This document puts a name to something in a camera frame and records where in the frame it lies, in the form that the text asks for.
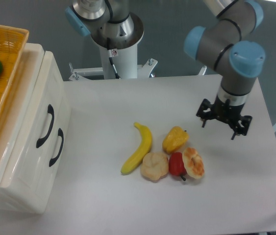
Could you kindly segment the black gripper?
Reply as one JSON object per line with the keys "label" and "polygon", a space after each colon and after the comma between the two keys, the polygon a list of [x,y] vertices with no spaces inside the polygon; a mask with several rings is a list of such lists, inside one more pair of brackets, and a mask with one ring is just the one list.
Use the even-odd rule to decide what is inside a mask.
{"label": "black gripper", "polygon": [[204,99],[197,110],[196,116],[202,121],[202,128],[205,127],[208,120],[215,118],[218,121],[230,124],[233,130],[231,140],[236,136],[246,136],[252,121],[252,116],[241,116],[244,104],[239,106],[230,105],[230,100],[222,102],[216,97],[212,105],[209,100]]}

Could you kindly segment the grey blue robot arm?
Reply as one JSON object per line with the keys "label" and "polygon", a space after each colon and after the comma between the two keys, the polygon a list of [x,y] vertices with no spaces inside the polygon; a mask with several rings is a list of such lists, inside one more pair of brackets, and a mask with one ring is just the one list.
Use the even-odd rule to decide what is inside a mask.
{"label": "grey blue robot arm", "polygon": [[221,75],[214,103],[204,99],[197,111],[203,121],[218,120],[233,136],[248,133],[252,116],[243,116],[245,103],[262,72],[264,48],[244,37],[262,23],[264,12],[254,0],[206,0],[218,22],[212,28],[196,26],[184,41],[185,53]]}

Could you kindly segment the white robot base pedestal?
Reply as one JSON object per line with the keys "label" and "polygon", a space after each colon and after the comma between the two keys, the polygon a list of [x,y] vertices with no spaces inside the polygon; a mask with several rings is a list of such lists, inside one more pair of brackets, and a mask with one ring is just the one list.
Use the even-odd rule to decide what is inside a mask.
{"label": "white robot base pedestal", "polygon": [[71,70],[71,79],[102,75],[104,79],[153,77],[158,61],[137,62],[137,47],[144,36],[142,20],[130,12],[127,0],[75,0],[66,8],[71,27],[90,36],[100,51],[100,68]]}

